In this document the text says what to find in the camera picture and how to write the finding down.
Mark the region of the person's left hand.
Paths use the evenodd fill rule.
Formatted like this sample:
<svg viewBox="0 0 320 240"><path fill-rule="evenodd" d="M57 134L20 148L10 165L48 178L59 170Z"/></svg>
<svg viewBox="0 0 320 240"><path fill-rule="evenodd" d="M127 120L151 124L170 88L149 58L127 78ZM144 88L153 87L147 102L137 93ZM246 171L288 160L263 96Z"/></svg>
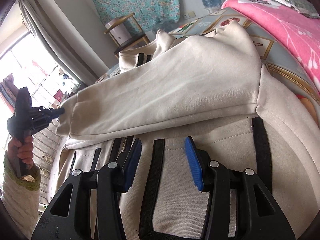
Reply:
<svg viewBox="0 0 320 240"><path fill-rule="evenodd" d="M33 137L30 135L24 139L24 143L21 143L17 138L12 137L8 143L7 156L10 165L17 170L16 158L21 159L23 163L27 165L27 169L33 167Z"/></svg>

